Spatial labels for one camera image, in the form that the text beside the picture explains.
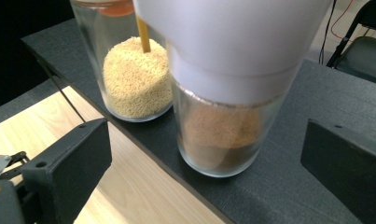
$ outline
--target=wooden surface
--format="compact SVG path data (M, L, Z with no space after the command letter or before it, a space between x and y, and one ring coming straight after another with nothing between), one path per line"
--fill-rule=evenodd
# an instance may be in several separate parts
M85 120L101 118L72 88L64 92ZM0 123L0 155L35 157L82 123L60 93ZM223 223L111 123L112 165L76 223Z

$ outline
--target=wooden stick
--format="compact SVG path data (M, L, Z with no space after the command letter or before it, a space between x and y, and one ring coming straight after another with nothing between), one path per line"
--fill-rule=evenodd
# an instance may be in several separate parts
M136 15L135 18L137 20L139 36L141 37L142 50L144 53L150 52L149 34L147 32L146 23L141 20L138 15Z

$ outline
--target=white dispenser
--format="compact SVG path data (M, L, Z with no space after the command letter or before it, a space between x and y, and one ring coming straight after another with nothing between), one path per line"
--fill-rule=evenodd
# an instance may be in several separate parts
M258 154L330 0L133 2L136 13L168 42L178 144L185 161L205 175L240 173ZM200 115L193 115L199 105L210 111L199 108ZM247 122L252 126L245 127ZM228 130L230 125L240 128ZM254 136L243 146L245 130ZM195 137L204 133L209 142ZM249 152L231 156L248 146Z

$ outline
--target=black table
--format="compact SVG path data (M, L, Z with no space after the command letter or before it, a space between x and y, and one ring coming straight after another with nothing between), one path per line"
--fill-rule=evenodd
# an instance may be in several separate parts
M236 223L359 223L299 162L308 119L348 127L376 139L376 84L304 61L254 163L215 179L189 168L176 145L169 110L144 123L105 109L75 20L23 41L50 71L71 85L170 175Z

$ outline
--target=clear glass container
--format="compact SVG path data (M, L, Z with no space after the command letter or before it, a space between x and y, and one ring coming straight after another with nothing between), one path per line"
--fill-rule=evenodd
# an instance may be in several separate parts
M251 165L284 95L256 105L225 105L173 83L177 142L185 162L213 177L237 175Z
M172 105L164 38L148 28L142 52L132 0L70 0L107 110L131 122L155 119Z

